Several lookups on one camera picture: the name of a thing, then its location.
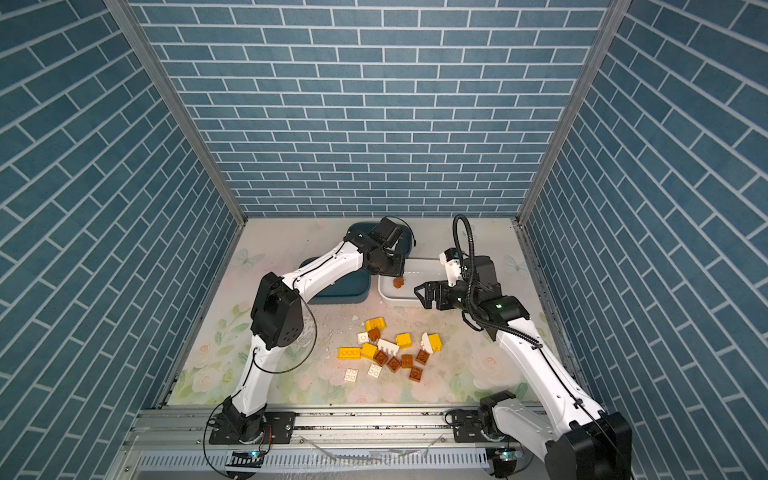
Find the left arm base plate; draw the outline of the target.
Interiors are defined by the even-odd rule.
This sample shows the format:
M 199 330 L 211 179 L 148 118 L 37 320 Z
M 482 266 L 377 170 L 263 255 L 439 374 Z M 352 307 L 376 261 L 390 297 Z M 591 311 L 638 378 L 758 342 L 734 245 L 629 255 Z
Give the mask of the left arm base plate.
M 233 426 L 225 414 L 217 413 L 206 422 L 208 441 L 212 445 L 289 444 L 296 417 L 294 412 L 267 411 Z

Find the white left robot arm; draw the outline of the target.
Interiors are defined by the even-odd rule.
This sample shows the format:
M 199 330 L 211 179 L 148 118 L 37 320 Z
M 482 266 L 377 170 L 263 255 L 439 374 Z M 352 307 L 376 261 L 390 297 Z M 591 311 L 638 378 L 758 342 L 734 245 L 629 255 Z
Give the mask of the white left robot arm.
M 234 421 L 251 422 L 267 405 L 274 377 L 293 369 L 277 368 L 288 346 L 304 330 L 309 301 L 344 276 L 364 270 L 374 276 L 400 277 L 404 253 L 396 249 L 404 227 L 388 218 L 369 231 L 350 229 L 329 252 L 292 272 L 265 274 L 251 309 L 251 344 L 235 392 L 222 404 L 223 413 Z

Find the yellow hollow lego brick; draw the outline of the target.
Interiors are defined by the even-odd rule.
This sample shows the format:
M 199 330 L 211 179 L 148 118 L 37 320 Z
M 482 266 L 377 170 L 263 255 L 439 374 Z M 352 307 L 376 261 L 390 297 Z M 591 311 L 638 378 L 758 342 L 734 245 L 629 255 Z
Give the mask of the yellow hollow lego brick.
M 365 322 L 366 331 L 371 331 L 374 329 L 382 330 L 386 327 L 386 321 L 383 317 L 372 318 Z

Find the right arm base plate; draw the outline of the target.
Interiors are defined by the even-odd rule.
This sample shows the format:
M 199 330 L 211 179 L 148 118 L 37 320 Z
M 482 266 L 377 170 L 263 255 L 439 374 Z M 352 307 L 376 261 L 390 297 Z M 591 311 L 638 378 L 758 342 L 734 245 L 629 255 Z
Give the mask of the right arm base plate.
M 444 414 L 455 443 L 489 442 L 476 410 L 452 409 Z

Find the long yellow lego brick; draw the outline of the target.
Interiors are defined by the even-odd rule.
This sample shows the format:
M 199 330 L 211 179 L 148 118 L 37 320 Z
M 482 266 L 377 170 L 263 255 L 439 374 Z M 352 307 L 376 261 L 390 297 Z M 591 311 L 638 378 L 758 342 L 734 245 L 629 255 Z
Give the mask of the long yellow lego brick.
M 361 349 L 359 347 L 341 347 L 338 350 L 339 360 L 359 360 L 361 358 Z

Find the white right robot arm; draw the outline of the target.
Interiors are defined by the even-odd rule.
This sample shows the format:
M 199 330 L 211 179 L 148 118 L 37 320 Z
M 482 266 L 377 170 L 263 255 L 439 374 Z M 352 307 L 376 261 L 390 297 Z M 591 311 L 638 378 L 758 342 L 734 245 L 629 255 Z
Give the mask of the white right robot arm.
M 632 429 L 619 412 L 608 413 L 570 376 L 535 328 L 530 313 L 505 295 L 487 256 L 450 248 L 441 253 L 446 277 L 414 289 L 426 309 L 457 309 L 486 332 L 523 373 L 545 412 L 500 392 L 481 401 L 485 434 L 510 436 L 545 465 L 552 479 L 629 479 Z

